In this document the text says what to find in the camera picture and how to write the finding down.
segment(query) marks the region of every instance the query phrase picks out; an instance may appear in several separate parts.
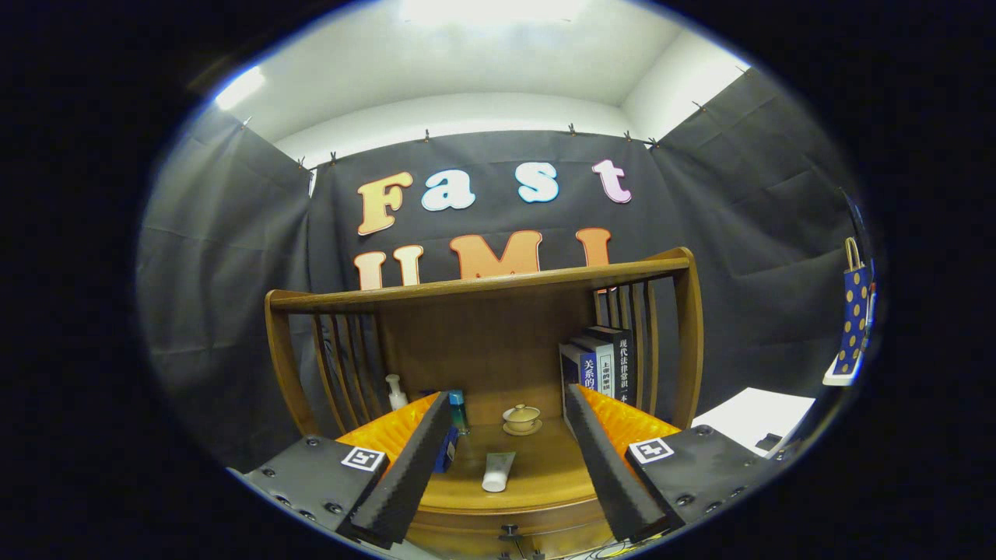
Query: blue letter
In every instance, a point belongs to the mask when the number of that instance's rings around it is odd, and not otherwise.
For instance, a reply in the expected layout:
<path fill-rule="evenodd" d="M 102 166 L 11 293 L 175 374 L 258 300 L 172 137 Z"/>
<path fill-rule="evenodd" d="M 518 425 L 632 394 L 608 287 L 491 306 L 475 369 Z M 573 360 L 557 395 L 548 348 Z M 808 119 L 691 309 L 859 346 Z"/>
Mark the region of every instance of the blue letter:
<path fill-rule="evenodd" d="M 560 187 L 554 181 L 557 170 L 549 163 L 530 161 L 515 168 L 515 178 L 522 183 L 519 196 L 526 202 L 549 202 L 557 198 Z"/>

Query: lotion tube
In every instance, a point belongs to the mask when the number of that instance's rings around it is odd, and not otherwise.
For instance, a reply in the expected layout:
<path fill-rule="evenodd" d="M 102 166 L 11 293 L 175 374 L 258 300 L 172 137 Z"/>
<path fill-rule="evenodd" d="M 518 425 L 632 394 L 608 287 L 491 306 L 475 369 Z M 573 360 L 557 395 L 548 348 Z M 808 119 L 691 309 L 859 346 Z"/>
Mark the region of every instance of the lotion tube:
<path fill-rule="evenodd" d="M 505 484 L 508 482 L 508 471 L 512 468 L 512 459 L 514 458 L 515 451 L 488 453 L 481 487 L 489 492 L 504 491 Z"/>

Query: white paper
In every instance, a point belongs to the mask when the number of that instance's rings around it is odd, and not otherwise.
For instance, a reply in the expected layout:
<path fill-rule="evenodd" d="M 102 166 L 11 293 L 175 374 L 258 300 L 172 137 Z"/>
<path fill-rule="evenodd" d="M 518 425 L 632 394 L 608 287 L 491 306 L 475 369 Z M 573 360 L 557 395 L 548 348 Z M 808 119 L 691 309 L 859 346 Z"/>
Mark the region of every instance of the white paper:
<path fill-rule="evenodd" d="M 692 421 L 692 427 L 702 423 L 711 425 L 724 435 L 765 456 L 777 451 L 766 451 L 755 444 L 768 433 L 788 437 L 803 419 L 815 399 L 772 393 L 747 388 L 736 397 Z"/>

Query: blue gift bag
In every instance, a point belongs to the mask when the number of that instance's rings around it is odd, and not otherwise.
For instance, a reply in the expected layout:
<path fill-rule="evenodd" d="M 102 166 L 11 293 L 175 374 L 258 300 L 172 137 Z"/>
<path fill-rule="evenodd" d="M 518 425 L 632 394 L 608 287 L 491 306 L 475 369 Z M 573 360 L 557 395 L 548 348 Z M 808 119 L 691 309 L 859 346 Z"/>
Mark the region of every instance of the blue gift bag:
<path fill-rule="evenodd" d="M 848 237 L 844 248 L 848 254 L 848 270 L 844 273 L 844 331 L 833 371 L 824 377 L 826 385 L 851 384 L 861 367 L 872 319 L 869 305 L 873 297 L 872 283 L 858 253 L 858 243 Z"/>

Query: blue bottle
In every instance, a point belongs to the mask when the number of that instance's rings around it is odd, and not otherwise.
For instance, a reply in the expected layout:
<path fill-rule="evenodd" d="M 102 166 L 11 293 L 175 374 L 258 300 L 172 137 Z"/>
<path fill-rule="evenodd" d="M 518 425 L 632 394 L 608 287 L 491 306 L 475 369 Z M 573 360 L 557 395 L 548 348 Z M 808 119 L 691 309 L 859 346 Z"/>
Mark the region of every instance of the blue bottle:
<path fill-rule="evenodd" d="M 470 433 L 470 425 L 467 423 L 467 410 L 463 406 L 463 391 L 455 390 L 449 392 L 449 406 L 453 414 L 453 425 L 460 435 Z"/>

